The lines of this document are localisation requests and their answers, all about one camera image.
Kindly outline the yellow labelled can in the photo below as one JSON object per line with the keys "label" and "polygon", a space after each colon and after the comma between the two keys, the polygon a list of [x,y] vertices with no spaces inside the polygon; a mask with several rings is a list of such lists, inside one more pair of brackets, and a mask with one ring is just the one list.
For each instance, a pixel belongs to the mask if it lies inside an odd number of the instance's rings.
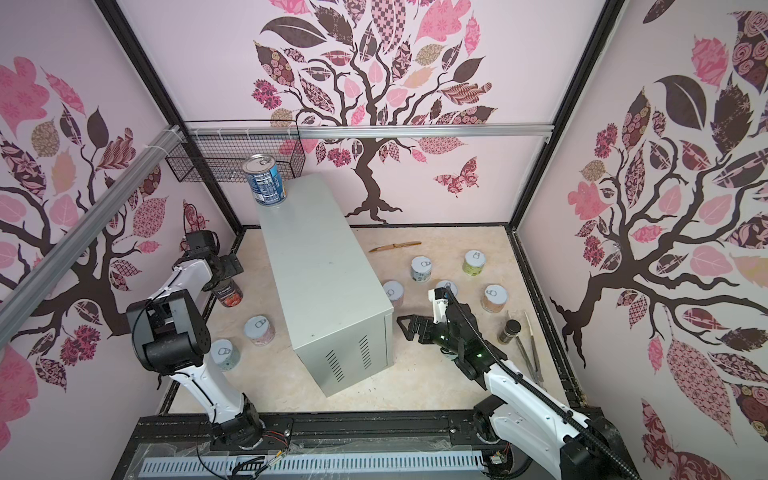
{"label": "yellow labelled can", "polygon": [[450,291],[452,292],[452,295],[453,295],[454,297],[457,297],[457,296],[458,296],[458,287],[457,287],[457,285],[456,285],[456,284],[455,284],[453,281],[451,281],[451,280],[441,280],[441,281],[438,281],[438,282],[437,282],[437,284],[436,284],[436,288],[445,288],[445,289],[448,289],[448,290],[450,290]]}

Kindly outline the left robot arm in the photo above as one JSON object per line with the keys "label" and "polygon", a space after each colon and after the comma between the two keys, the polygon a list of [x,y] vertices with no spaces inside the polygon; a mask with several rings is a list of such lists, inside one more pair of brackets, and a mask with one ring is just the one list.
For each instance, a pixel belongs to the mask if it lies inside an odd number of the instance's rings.
{"label": "left robot arm", "polygon": [[170,278],[146,300],[127,308],[135,355],[144,369],[168,376],[202,405],[214,438],[227,446],[251,448],[264,425],[247,395],[232,386],[213,359],[213,341],[198,299],[213,295],[236,306],[242,292],[234,277],[243,268],[234,254],[222,255],[216,233],[186,235],[188,249]]}

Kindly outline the diagonal aluminium rail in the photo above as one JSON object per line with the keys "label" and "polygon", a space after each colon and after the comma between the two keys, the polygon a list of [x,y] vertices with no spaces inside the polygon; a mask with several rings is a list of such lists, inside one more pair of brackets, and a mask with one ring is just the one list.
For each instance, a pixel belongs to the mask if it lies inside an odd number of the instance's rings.
{"label": "diagonal aluminium rail", "polygon": [[96,201],[78,223],[43,257],[1,306],[1,344],[11,341],[46,295],[54,289],[79,256],[106,227],[142,181],[183,140],[181,128],[167,126],[146,145],[115,184]]}

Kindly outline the pink labelled can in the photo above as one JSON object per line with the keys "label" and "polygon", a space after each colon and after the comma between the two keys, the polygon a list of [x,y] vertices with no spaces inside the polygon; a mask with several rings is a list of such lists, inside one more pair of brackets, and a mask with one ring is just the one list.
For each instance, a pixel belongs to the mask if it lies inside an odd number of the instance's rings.
{"label": "pink labelled can", "polygon": [[265,346],[275,338],[275,329],[270,320],[263,315],[250,318],[244,325],[244,335],[255,346]]}
{"label": "pink labelled can", "polygon": [[382,285],[394,308],[400,308],[404,302],[404,286],[396,280],[388,280]]}

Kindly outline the horizontal aluminium rail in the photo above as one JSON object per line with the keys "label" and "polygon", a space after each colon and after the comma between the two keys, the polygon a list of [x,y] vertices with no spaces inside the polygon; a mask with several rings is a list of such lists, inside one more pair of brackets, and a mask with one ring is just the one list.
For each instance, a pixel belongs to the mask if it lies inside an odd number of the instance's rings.
{"label": "horizontal aluminium rail", "polygon": [[219,126],[187,127],[193,136],[285,135],[301,139],[336,138],[427,138],[427,137],[545,137],[554,126],[546,123],[407,125],[407,126]]}

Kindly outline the metal tongs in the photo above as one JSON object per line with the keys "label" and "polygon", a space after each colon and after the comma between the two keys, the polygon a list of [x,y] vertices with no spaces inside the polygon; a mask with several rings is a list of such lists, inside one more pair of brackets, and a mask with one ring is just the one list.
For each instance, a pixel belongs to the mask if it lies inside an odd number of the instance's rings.
{"label": "metal tongs", "polygon": [[529,376],[538,386],[543,385],[543,376],[540,369],[540,363],[537,356],[535,339],[533,336],[532,324],[526,312],[523,312],[521,320],[512,316],[512,336],[517,348],[522,356],[523,362],[529,373]]}

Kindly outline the teal labelled can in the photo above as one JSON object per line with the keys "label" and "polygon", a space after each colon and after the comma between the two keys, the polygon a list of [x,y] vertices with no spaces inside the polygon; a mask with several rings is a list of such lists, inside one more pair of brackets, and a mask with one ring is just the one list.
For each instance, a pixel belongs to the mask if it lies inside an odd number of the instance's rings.
{"label": "teal labelled can", "polygon": [[221,338],[211,344],[211,358],[222,371],[233,370],[241,359],[241,352],[232,340]]}

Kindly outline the wooden knife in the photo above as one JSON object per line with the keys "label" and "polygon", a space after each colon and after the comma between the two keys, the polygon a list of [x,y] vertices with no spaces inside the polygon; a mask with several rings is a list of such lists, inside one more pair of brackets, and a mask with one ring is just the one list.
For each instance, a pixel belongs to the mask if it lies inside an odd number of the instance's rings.
{"label": "wooden knife", "polygon": [[390,250],[401,249],[401,248],[409,248],[409,247],[419,246],[421,244],[422,244],[421,241],[392,243],[388,245],[381,245],[381,246],[374,247],[371,250],[369,250],[368,253],[378,253],[378,252],[390,251]]}

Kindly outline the dark red labelled can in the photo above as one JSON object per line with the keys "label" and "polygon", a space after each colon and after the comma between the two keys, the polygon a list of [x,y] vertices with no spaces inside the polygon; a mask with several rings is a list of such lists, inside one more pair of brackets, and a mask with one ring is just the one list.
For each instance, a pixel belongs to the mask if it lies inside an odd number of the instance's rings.
{"label": "dark red labelled can", "polygon": [[219,282],[213,293],[218,301],[226,308],[237,306],[243,300],[243,293],[239,285],[232,279]]}

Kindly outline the white green labelled can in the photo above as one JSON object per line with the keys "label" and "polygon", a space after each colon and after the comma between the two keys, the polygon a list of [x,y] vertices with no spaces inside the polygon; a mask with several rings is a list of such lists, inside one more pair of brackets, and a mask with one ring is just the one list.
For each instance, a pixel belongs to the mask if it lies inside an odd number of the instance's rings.
{"label": "white green labelled can", "polygon": [[432,261],[426,256],[416,256],[411,260],[411,278],[415,282],[427,282],[432,274]]}

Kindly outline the grey metal cabinet box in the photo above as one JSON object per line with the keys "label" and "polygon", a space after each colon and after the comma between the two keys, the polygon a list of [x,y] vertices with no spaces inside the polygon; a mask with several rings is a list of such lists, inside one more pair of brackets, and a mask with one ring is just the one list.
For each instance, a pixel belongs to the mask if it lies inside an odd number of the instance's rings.
{"label": "grey metal cabinet box", "polygon": [[323,178],[286,190],[261,232],[292,349],[332,396],[393,365],[394,308]]}

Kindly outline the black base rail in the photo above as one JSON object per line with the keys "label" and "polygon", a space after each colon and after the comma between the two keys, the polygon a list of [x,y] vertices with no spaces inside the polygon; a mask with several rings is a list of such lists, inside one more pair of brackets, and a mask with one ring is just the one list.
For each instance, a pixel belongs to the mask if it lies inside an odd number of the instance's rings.
{"label": "black base rail", "polygon": [[221,479],[556,479],[516,447],[481,440],[472,410],[267,413],[262,422],[262,440],[243,449],[216,440],[204,414],[143,417],[112,476],[137,479],[140,463],[149,457],[473,451],[482,454],[484,472],[261,478],[266,470],[261,467],[250,477]]}

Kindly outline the orange labelled can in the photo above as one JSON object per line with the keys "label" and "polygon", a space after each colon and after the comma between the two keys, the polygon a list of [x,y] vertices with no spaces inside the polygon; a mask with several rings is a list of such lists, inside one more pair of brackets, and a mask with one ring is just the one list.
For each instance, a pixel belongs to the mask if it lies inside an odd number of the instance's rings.
{"label": "orange labelled can", "polygon": [[508,292],[502,285],[489,284],[483,291],[481,306],[489,313],[500,313],[505,308],[508,298]]}

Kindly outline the large blue labelled can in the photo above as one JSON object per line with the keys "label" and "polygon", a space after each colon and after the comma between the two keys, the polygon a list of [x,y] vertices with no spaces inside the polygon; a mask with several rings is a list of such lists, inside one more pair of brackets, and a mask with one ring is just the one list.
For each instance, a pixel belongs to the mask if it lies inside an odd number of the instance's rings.
{"label": "large blue labelled can", "polygon": [[274,206],[286,199],[283,179],[272,156],[253,155],[245,160],[242,170],[259,205]]}

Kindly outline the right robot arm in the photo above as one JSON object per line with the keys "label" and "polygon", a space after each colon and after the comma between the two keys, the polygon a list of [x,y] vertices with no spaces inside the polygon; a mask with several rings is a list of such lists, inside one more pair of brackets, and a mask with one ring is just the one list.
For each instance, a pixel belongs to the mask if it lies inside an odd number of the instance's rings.
{"label": "right robot arm", "polygon": [[557,401],[482,336],[476,317],[448,288],[428,293],[433,315],[405,315],[408,341],[436,345],[489,396],[473,409],[474,429],[488,444],[505,442],[556,479],[638,479],[616,427]]}

